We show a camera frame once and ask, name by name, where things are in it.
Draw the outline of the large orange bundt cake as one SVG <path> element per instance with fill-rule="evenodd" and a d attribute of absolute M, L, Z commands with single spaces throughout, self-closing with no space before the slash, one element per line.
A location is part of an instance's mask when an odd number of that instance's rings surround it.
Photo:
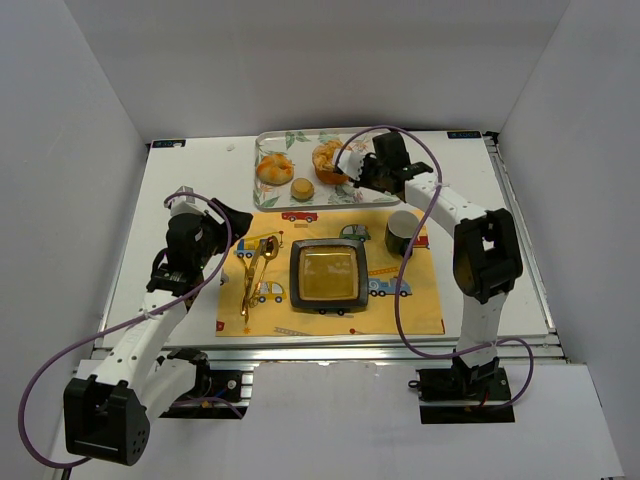
<path fill-rule="evenodd" d="M 348 181 L 348 177 L 334 171 L 333 157 L 339 152 L 343 142 L 334 139 L 326 143 L 321 143 L 312 152 L 312 163 L 316 177 L 327 185 L 341 185 Z"/>

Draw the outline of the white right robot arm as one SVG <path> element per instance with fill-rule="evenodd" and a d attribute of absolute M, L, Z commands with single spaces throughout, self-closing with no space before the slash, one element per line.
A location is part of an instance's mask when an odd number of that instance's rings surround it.
<path fill-rule="evenodd" d="M 363 155 L 342 146 L 331 154 L 335 172 L 357 188 L 391 193 L 422 211 L 414 231 L 434 220 L 453 241 L 452 272 L 463 295 L 461 333 L 449 359 L 477 380 L 498 368 L 501 312 L 523 273 L 514 218 L 501 208 L 476 205 L 444 181 L 431 149 L 428 163 L 411 160 L 405 145 L 410 132 L 390 125 L 377 127 L 373 152 Z"/>

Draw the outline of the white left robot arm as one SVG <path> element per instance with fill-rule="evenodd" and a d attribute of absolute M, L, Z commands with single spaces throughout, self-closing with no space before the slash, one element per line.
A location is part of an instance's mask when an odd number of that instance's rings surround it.
<path fill-rule="evenodd" d="M 203 352 L 178 349 L 166 358 L 160 352 L 211 281 L 204 273 L 209 261 L 228 255 L 248 233 L 253 216 L 217 199 L 200 208 L 198 198 L 180 190 L 166 200 L 166 245 L 153 260 L 139 322 L 125 328 L 87 378 L 66 386 L 68 453 L 131 466 L 146 448 L 151 424 L 180 396 L 207 385 L 210 369 Z"/>

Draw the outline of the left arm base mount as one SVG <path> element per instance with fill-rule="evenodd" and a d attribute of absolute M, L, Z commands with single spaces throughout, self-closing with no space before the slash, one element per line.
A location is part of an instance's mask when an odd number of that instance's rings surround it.
<path fill-rule="evenodd" d="M 147 392 L 163 407 L 153 405 L 155 418 L 241 420 L 248 409 L 243 377 L 241 370 L 213 369 L 203 351 L 183 348 L 157 357 Z"/>

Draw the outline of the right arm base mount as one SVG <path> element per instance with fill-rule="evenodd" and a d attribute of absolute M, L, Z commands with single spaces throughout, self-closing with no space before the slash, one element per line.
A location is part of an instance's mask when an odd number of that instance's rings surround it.
<path fill-rule="evenodd" d="M 498 357 L 473 368 L 456 357 L 448 368 L 418 370 L 408 388 L 418 394 L 423 425 L 515 422 L 509 381 Z"/>

